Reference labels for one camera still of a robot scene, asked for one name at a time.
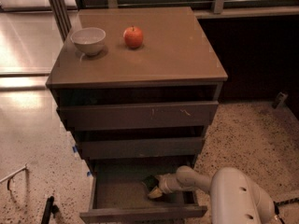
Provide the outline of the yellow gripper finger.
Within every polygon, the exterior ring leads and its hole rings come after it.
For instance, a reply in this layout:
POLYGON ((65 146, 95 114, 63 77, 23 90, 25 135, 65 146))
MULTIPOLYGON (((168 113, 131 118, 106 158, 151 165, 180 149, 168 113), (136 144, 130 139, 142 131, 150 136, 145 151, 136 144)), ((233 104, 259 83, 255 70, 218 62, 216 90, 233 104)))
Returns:
POLYGON ((158 199, 163 196, 163 192, 160 188, 154 187, 148 194, 149 199, 158 199))

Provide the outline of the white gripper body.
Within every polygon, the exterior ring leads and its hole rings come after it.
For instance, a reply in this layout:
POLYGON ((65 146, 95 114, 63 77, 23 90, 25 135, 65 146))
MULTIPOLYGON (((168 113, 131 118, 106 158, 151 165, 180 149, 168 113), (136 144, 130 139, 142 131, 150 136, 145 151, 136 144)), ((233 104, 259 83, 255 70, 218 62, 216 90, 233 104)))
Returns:
POLYGON ((180 185, 175 174, 157 175, 158 188, 164 194, 174 193, 180 190, 180 185))

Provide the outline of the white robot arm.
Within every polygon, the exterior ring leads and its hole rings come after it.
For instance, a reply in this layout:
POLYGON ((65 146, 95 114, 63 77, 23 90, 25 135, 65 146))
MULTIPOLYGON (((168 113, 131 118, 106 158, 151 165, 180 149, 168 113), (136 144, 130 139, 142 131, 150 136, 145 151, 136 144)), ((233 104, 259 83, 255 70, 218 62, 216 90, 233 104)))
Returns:
POLYGON ((221 168, 209 177, 184 165, 173 174, 150 175, 143 184, 152 200, 164 194, 200 189, 210 197, 212 224, 268 224, 275 215, 270 195, 233 167, 221 168))

